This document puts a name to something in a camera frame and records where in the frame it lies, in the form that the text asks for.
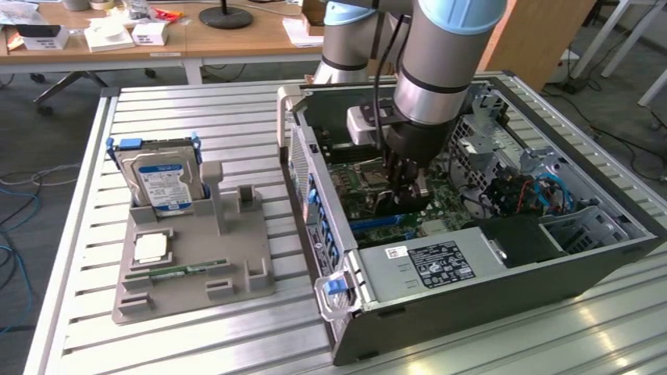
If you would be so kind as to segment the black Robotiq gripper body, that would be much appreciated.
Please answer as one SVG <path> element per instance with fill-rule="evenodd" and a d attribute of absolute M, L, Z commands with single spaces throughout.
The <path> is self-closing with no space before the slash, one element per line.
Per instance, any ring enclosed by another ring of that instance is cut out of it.
<path fill-rule="evenodd" d="M 453 120 L 436 125 L 413 122 L 390 125 L 385 136 L 385 154 L 426 165 L 440 154 L 453 125 Z"/>

